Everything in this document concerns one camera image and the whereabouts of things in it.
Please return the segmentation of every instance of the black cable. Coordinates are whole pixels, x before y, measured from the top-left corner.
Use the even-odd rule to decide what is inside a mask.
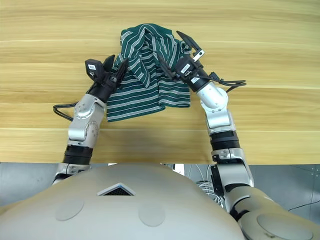
[[[200,77],[202,79],[208,79],[208,80],[211,80],[211,81],[214,81],[214,82],[217,82],[221,85],[224,85],[224,86],[228,86],[230,87],[226,92],[230,92],[231,90],[235,89],[235,88],[238,88],[238,87],[242,87],[242,86],[245,86],[247,85],[246,84],[246,80],[233,80],[233,81],[225,81],[224,79],[222,78],[213,78],[213,77],[210,77],[210,76],[197,76],[197,77]]]
[[[303,204],[303,205],[301,205],[301,206],[297,206],[297,207],[294,207],[294,208],[289,209],[288,212],[290,212],[290,211],[293,210],[293,209],[302,208],[302,207],[304,207],[304,206],[308,206],[308,205],[311,205],[311,204],[317,204],[317,203],[319,203],[319,202],[320,202],[320,200],[319,200],[319,201],[310,202],[310,203],[307,203],[307,204]]]
[[[53,112],[54,112],[55,114],[57,114],[58,116],[63,117],[64,119],[67,119],[67,120],[69,120],[69,121],[72,122],[73,119],[74,119],[73,117],[68,116],[67,114],[59,111],[58,109],[73,108],[73,107],[76,106],[77,103],[78,103],[78,102],[74,102],[74,103],[70,103],[70,104],[57,104],[57,105],[54,105],[54,106],[53,106]]]

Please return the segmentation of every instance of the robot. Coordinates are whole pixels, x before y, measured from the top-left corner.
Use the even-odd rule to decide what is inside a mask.
[[[181,58],[174,72],[161,55],[157,58],[170,79],[182,80],[200,98],[215,162],[210,166],[211,180],[215,194],[224,198],[226,210],[165,165],[90,167],[107,100],[128,68],[125,59],[117,72],[112,71],[112,55],[103,64],[94,59],[85,61],[93,85],[74,104],[64,159],[53,185],[0,208],[1,240],[320,239],[318,225],[284,210],[254,187],[227,109],[227,92],[243,86],[244,81],[226,82],[215,73],[207,75],[199,61],[205,52],[191,37],[177,33],[195,49],[193,57]],[[214,82],[230,88],[225,91]]]

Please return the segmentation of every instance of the vent grille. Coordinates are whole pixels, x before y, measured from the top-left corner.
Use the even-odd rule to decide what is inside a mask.
[[[98,196],[135,196],[136,193],[130,187],[119,182],[115,185],[107,187],[106,189],[97,193]]]
[[[128,193],[126,190],[122,189],[121,187],[116,188],[115,190],[112,190],[102,196],[132,196],[130,193]]]

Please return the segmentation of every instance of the green striped shirt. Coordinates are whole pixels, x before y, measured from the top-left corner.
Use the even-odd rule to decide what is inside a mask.
[[[156,24],[141,24],[121,32],[121,52],[113,69],[128,58],[129,67],[121,87],[107,102],[108,122],[156,113],[169,107],[190,106],[189,87],[168,79],[160,67],[157,53],[173,69],[179,58],[191,49],[178,41],[172,31]]]

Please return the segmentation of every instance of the wood grain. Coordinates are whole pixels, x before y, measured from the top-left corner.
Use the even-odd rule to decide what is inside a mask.
[[[187,33],[208,73],[248,81],[229,109],[250,164],[320,163],[317,0],[2,0],[0,161],[60,162],[69,122],[52,105],[78,101],[91,84],[84,61],[117,54],[121,30],[141,23]],[[190,108],[101,128],[93,162],[211,161],[195,94]]]

